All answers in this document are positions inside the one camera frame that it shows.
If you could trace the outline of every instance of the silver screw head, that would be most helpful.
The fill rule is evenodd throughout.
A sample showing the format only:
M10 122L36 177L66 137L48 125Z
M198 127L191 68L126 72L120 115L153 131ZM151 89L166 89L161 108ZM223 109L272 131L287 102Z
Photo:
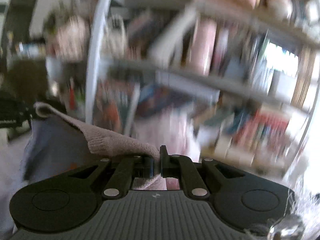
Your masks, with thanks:
M116 188L108 188L103 193L106 196L115 197L119 195L119 190L117 190Z
M204 188L194 188L191 193L195 196L205 196L207 195L207 191Z

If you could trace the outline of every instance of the towel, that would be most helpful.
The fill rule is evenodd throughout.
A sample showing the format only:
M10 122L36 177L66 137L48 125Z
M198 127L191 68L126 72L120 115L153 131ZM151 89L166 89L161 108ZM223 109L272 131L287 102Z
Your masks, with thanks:
M140 142L136 139L118 134L116 132L106 130L97 126L93 126L68 115L59 112L49 104L37 102L35 109L38 116L46 118L51 114L55 114L68 122L70 125L79 129L88 142L89 151L92 154L106 155L110 158L119 155L147 155L154 159L158 167L160 163L159 151L150 144ZM136 178L133 182L133 189L136 190L166 190L166 181L159 174L159 170L152 179Z

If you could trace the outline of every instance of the wooden shelf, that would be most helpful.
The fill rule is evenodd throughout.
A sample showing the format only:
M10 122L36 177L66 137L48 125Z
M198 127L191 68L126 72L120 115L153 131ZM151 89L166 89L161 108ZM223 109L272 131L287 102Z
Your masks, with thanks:
M188 81L189 87L187 88L189 93L210 99L214 97L215 90L222 90L228 92L230 94L234 94L240 96L245 99L252 99L260 103L267 103L269 105L280 107L281 105L292 107L305 115L309 115L308 110L300 109L295 106L292 106L290 102L285 101L281 98L269 97L267 94L255 91L251 89L249 86L245 86L239 82L235 82L234 80L218 77L218 76L199 76L185 69L164 69L155 65L153 62L148 60L112 60L110 64L110 59L101 58L100 59L100 69L106 69L110 67L118 67L118 68L126 68L126 69L134 69L141 71L152 71L155 74L159 73L167 73L168 75L175 75L181 78L184 78Z
M300 28L276 19L267 9L250 9L232 0L194 0L197 9L204 15L234 20L252 27L259 33L266 33L271 40L279 41L279 46L320 49L320 43L308 37Z

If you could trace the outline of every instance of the ribbed gray surface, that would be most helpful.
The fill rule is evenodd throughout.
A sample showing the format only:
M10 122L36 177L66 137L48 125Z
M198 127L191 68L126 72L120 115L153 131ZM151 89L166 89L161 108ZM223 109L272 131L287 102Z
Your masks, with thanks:
M12 239L247 240L249 238L222 223L214 215L208 203L188 199L182 191L130 191L123 199L105 201L94 218L71 231L45 235L19 230Z

